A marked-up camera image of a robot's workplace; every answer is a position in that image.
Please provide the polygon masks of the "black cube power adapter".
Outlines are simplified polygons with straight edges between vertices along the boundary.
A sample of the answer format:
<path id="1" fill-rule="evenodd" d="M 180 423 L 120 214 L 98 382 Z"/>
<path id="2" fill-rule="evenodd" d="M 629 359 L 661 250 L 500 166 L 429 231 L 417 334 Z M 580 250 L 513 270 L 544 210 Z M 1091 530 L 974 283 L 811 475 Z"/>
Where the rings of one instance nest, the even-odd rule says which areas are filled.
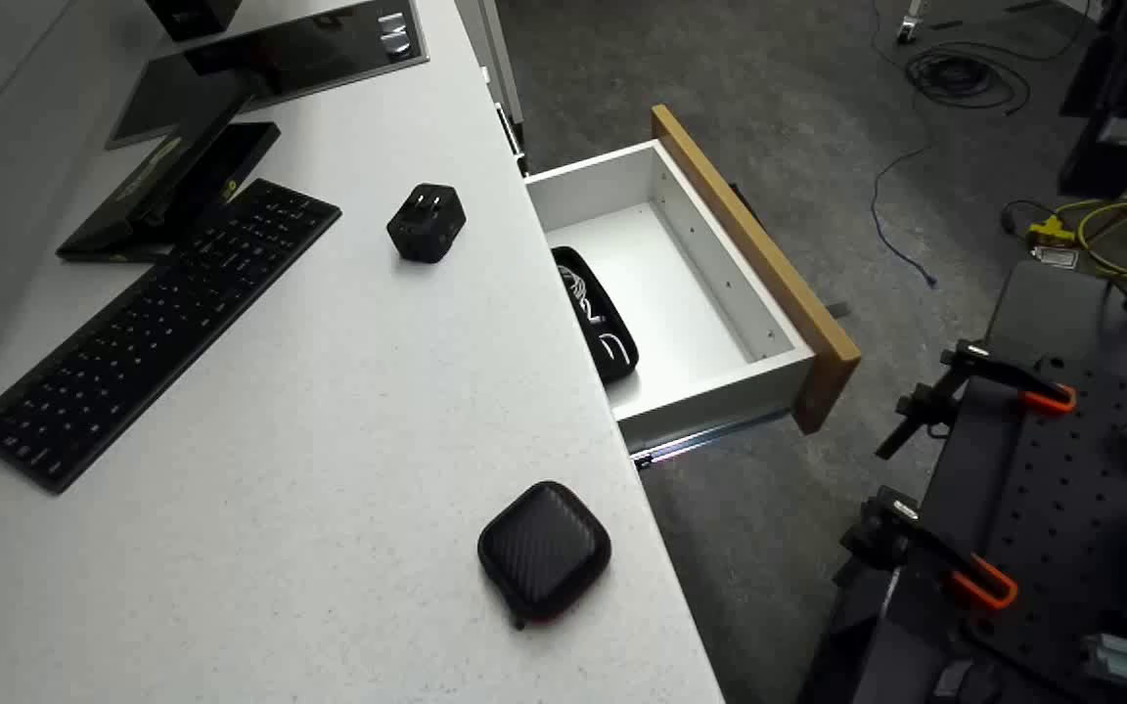
<path id="1" fill-rule="evenodd" d="M 415 184 L 386 223 L 408 264 L 444 264 L 464 229 L 462 197 L 451 184 Z"/>

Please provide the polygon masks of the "black orange clamp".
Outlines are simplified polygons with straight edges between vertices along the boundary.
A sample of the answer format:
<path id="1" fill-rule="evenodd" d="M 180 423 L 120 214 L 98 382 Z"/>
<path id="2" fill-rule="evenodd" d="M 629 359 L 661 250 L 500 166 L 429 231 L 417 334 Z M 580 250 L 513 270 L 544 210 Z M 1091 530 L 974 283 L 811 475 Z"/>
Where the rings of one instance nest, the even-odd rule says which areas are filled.
<path id="1" fill-rule="evenodd" d="M 984 342 L 959 342 L 940 358 L 942 377 L 917 382 L 897 399 L 897 432 L 875 445 L 875 457 L 897 457 L 917 433 L 947 439 L 964 414 L 968 389 L 974 379 L 997 382 L 1023 411 L 1042 419 L 1070 419 L 1079 406 L 1072 382 L 1057 382 L 1025 366 L 994 358 Z"/>
<path id="2" fill-rule="evenodd" d="M 1006 577 L 984 553 L 937 534 L 918 509 L 887 484 L 861 506 L 861 518 L 845 530 L 840 547 L 875 572 L 897 572 L 912 557 L 929 557 L 942 572 L 942 583 L 984 616 L 1006 616 L 1023 600 L 1014 577 Z"/>

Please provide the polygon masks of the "black rounded zipper case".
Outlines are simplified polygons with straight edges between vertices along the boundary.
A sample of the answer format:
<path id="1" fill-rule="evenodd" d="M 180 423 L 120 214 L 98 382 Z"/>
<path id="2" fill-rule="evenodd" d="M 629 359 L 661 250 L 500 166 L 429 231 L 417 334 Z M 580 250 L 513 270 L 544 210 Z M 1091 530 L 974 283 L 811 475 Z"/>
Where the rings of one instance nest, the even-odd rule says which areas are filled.
<path id="1" fill-rule="evenodd" d="M 479 534 L 479 562 L 518 629 L 571 609 L 609 562 L 609 534 L 560 482 L 536 482 Z"/>

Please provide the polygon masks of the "upper black orange clamp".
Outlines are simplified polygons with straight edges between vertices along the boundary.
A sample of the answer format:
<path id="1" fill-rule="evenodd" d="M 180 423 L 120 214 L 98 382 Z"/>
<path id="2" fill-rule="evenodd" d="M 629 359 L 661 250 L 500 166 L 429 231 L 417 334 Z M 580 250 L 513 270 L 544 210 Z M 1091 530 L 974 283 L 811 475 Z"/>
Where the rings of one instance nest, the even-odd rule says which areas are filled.
<path id="1" fill-rule="evenodd" d="M 994 358 L 984 342 L 959 342 L 940 358 L 942 377 L 917 382 L 897 399 L 897 432 L 875 445 L 875 457 L 897 457 L 917 433 L 947 439 L 964 414 L 968 389 L 974 379 L 997 382 L 1023 411 L 1042 419 L 1070 419 L 1079 406 L 1072 382 L 1057 382 L 1025 366 Z"/>

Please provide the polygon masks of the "lower black orange clamp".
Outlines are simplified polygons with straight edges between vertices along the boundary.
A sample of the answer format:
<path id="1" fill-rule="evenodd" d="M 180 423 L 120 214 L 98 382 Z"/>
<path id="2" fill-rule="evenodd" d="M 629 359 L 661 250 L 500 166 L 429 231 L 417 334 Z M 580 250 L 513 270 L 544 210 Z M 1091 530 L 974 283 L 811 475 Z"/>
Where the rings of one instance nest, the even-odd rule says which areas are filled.
<path id="1" fill-rule="evenodd" d="M 861 506 L 861 518 L 845 530 L 840 547 L 875 572 L 897 572 L 912 557 L 929 557 L 942 572 L 942 583 L 984 616 L 1006 616 L 1023 600 L 1014 577 L 1006 577 L 984 553 L 937 534 L 918 509 L 887 484 Z"/>

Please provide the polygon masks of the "black computer monitor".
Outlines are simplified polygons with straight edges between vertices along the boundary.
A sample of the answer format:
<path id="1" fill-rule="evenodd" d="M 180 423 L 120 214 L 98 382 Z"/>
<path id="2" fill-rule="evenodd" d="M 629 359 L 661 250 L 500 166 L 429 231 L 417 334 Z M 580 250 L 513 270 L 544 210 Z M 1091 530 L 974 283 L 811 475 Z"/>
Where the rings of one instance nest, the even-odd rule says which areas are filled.
<path id="1" fill-rule="evenodd" d="M 279 141 L 273 120 L 237 120 L 241 110 L 398 70 L 417 55 L 411 0 L 356 0 L 153 60 L 108 145 L 153 136 L 158 150 L 72 231 L 57 256 L 67 264 L 164 257 Z"/>

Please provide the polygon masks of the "white drawer with wooden front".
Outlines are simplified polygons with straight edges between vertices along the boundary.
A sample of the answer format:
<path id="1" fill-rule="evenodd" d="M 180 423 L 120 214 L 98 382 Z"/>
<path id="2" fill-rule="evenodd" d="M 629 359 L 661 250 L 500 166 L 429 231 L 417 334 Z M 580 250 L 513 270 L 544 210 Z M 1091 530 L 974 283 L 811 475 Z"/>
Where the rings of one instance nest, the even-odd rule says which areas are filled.
<path id="1" fill-rule="evenodd" d="M 524 180 L 540 231 L 609 295 L 639 368 L 605 389 L 639 461 L 792 414 L 813 433 L 858 342 L 669 106 L 651 141 Z"/>

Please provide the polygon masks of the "black keyboard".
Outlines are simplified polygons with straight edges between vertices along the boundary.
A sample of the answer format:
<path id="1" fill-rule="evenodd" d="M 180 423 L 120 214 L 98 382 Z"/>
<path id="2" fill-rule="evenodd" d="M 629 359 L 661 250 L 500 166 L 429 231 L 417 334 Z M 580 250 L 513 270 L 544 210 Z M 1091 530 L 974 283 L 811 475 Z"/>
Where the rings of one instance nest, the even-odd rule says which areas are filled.
<path id="1" fill-rule="evenodd" d="M 67 492 L 333 223 L 254 180 L 0 396 L 0 461 Z"/>

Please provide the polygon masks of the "black pouch with white logo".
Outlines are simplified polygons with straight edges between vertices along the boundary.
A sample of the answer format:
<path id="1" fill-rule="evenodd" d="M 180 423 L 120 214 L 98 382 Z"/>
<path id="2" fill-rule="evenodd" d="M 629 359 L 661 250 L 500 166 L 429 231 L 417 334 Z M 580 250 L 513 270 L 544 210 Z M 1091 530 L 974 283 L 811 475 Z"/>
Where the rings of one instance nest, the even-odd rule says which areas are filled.
<path id="1" fill-rule="evenodd" d="M 600 379 L 601 382 L 629 379 L 639 368 L 639 342 L 626 329 L 617 307 L 609 300 L 609 295 L 601 291 L 601 283 L 575 246 L 557 246 L 552 264 L 571 300 L 571 315 L 583 329 Z"/>

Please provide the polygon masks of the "black perforated robot table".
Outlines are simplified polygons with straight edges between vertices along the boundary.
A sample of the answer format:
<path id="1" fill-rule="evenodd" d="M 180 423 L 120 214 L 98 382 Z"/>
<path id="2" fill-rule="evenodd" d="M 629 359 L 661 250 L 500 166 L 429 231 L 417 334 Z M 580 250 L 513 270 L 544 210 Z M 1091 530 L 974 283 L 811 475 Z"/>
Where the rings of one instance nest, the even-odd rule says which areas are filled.
<path id="1" fill-rule="evenodd" d="M 1079 406 L 1042 419 L 974 379 L 907 502 L 1023 600 L 984 616 L 929 557 L 850 557 L 800 704 L 1127 704 L 1127 286 L 1025 264 L 977 342 Z"/>

